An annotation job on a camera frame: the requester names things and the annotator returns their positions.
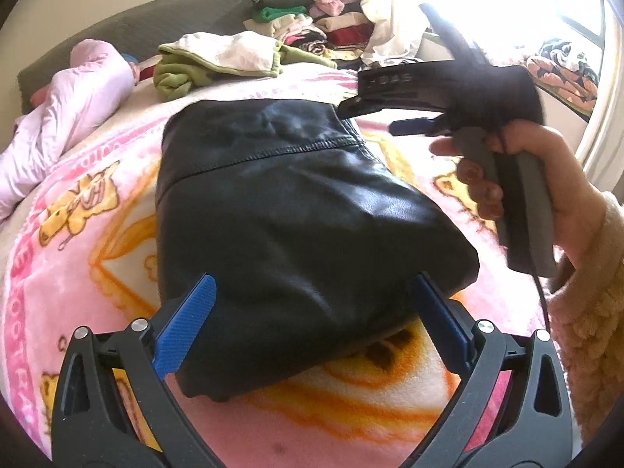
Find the cable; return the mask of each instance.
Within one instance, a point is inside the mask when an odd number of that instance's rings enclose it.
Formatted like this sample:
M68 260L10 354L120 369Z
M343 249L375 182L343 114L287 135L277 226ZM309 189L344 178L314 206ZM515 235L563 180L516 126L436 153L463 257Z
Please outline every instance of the cable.
M540 278L537 275L537 271L535 270L535 263L531 261L531 276L533 276L533 281L535 281L535 288L537 288L537 293L540 296L540 305L542 306L542 314L544 315L544 327L550 334L550 317L548 317L548 303L546 302L546 296L544 294L544 289L542 288L542 283L540 282Z

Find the metal rivet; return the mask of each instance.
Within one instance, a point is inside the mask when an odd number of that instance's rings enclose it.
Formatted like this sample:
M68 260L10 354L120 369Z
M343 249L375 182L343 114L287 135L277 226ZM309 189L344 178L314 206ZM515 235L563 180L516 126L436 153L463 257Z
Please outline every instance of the metal rivet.
M494 332L494 324L489 320L480 320L477 327L482 333L490 334Z
M544 331L543 329L537 330L535 333L538 339L542 341L550 341L550 333L548 331Z
M147 326L149 325L149 323L147 322L147 320L145 320L144 318L137 318L133 323L132 323L132 330L135 333L140 333L141 331L144 331L147 329Z
M88 328L86 327L79 327L74 331L74 337L76 339L82 339L83 337L86 337L86 335L89 333Z

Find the wrist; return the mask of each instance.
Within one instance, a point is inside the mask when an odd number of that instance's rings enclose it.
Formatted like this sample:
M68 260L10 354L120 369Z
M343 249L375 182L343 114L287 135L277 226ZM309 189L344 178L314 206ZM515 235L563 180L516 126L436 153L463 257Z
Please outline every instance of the wrist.
M584 195L579 196L578 206L571 213L570 223L565 231L567 237L560 244L575 269L583 264L600 232L605 213L605 198L590 184Z

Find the blue clip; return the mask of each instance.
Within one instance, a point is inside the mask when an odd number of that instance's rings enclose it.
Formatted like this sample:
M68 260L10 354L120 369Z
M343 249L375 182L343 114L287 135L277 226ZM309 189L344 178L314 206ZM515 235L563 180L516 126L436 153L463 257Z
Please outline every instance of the blue clip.
M418 274L409 287L420 320L448 371L460 376L469 374L472 342L449 308L449 300L442 297L426 273Z
M161 380L179 370L216 301L216 283L203 275L158 333L152 364Z
M396 120L388 125L391 135L428 135L437 128L436 120L431 118L414 118L413 120Z

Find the gray pillow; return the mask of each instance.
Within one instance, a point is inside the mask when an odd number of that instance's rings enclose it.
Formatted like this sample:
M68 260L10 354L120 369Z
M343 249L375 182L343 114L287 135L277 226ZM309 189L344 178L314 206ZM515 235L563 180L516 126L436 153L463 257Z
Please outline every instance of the gray pillow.
M69 53L81 40L105 40L141 62L157 54L160 44L175 42L185 34L243 32L243 21L252 17L256 1L154 0L108 17L61 42L18 74L22 112L33 109L30 97L34 92L56 72L69 68Z

